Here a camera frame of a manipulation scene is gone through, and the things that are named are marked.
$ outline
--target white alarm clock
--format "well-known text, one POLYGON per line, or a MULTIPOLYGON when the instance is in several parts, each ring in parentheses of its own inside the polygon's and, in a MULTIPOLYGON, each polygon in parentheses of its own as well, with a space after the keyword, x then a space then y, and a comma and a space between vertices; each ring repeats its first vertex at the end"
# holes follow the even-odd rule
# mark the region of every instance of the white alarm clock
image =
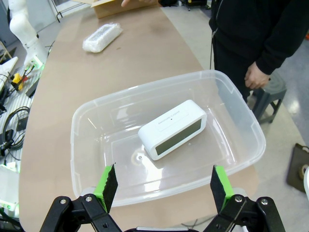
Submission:
POLYGON ((149 156, 158 160, 201 133, 206 119, 205 111, 187 100, 141 127, 138 135, 149 156))

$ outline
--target green gripper pad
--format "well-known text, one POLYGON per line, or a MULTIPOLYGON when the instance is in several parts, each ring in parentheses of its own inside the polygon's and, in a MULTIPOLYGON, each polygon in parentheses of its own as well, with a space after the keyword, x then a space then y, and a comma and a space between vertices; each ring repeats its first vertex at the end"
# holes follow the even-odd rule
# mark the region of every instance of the green gripper pad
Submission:
POLYGON ((118 182, 114 165, 106 166, 93 194, 101 201, 107 213, 111 210, 117 187, 118 182))
POLYGON ((228 180, 223 166, 213 166, 211 175, 211 190, 219 213, 226 202, 234 195, 232 186, 228 180))

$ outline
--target plastic storage container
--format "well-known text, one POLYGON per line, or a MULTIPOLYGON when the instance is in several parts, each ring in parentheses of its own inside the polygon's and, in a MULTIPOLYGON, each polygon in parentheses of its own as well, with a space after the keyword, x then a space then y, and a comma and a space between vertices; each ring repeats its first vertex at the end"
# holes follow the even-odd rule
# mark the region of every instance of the plastic storage container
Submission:
POLYGON ((241 94, 218 71, 201 71, 132 87, 83 104, 73 116, 71 174, 78 197, 115 163, 113 206, 150 201, 208 184, 214 164, 227 174, 257 162, 265 137, 241 94), (205 130, 153 161, 141 126, 192 99, 207 113, 205 130))

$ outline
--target cardboard box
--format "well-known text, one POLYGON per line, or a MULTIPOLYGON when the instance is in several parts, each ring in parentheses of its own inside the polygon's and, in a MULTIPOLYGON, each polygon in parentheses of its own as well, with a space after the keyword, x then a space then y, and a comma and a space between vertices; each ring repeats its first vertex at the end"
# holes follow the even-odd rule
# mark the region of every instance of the cardboard box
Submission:
POLYGON ((97 18, 104 18, 109 15, 141 7, 158 5, 157 2, 149 4, 139 0, 131 0, 125 7, 121 7, 122 0, 74 0, 74 1, 91 4, 91 7, 94 8, 95 10, 97 18))

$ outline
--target tan table surface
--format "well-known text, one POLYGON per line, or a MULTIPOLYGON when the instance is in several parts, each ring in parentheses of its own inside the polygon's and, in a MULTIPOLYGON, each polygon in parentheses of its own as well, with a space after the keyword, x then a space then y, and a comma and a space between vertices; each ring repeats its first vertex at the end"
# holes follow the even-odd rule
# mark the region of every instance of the tan table surface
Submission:
MULTIPOLYGON (((70 173, 70 130, 75 110, 95 98, 154 80, 202 70, 180 34, 159 8, 98 20, 77 14, 61 30, 48 58, 31 108, 21 162, 20 220, 39 231, 57 196, 75 199, 70 173), (118 22, 123 33, 103 52, 82 50, 83 39, 100 25, 118 22)), ((253 167, 230 177, 233 186, 256 191, 253 167)), ((166 227, 215 214, 209 185, 171 197, 113 208, 122 230, 166 227)), ((81 231, 92 231, 89 226, 81 231)))

